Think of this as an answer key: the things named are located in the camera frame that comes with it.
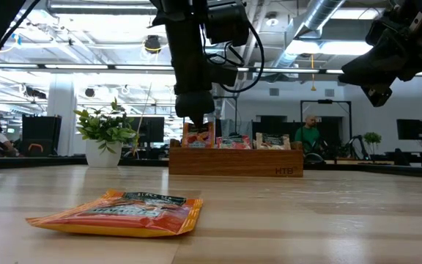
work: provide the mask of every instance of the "computer monitor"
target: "computer monitor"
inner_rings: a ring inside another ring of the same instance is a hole
[[[400,140],[422,140],[422,120],[397,120]]]
[[[131,128],[138,130],[140,117],[135,117]],[[143,117],[139,128],[139,142],[164,142],[164,117]]]

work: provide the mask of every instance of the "wooden box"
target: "wooden box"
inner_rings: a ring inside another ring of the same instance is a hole
[[[302,177],[303,152],[171,147],[169,174]]]

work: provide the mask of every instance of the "snack package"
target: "snack package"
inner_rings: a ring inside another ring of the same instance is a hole
[[[194,124],[185,123],[182,147],[214,148],[214,123],[207,122],[200,129]]]
[[[256,134],[257,150],[291,150],[289,135]]]
[[[250,138],[246,135],[242,136],[222,136],[217,138],[218,148],[235,149],[235,150],[251,150]]]
[[[63,232],[151,238],[190,232],[202,205],[201,199],[109,190],[94,202],[27,222]]]

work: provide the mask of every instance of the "green leaves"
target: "green leaves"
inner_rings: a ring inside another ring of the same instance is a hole
[[[93,109],[93,114],[89,114],[87,110],[74,112],[79,116],[78,128],[82,134],[82,139],[92,139],[97,143],[102,143],[99,146],[99,150],[109,151],[115,153],[110,144],[120,142],[123,144],[133,143],[136,132],[131,129],[132,117],[127,117],[125,110],[118,105],[115,101],[111,103],[112,111],[103,111],[105,107],[101,109]],[[122,114],[121,117],[111,117],[111,114]]]
[[[89,113],[87,112],[87,110],[83,110],[83,111],[74,110],[74,112],[75,112],[77,115],[82,116],[82,117],[88,117],[88,116],[89,116]]]
[[[116,98],[115,98],[115,101],[111,102],[110,105],[111,105],[112,110],[116,111],[118,109],[118,102],[116,101]]]
[[[367,144],[380,144],[382,141],[382,136],[375,132],[365,133],[363,138]]]
[[[116,152],[114,150],[112,150],[110,147],[107,147],[107,150],[112,154],[116,154]]]

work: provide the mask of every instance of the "potted plant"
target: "potted plant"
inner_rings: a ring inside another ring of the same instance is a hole
[[[368,132],[364,134],[363,138],[369,146],[369,149],[372,151],[372,155],[375,155],[375,149],[379,147],[379,144],[382,141],[382,136],[375,132]]]
[[[118,165],[122,154],[122,145],[132,143],[136,132],[131,129],[132,118],[115,101],[111,103],[111,111],[92,109],[74,112],[79,115],[78,128],[86,142],[87,163],[91,167],[109,168]]]

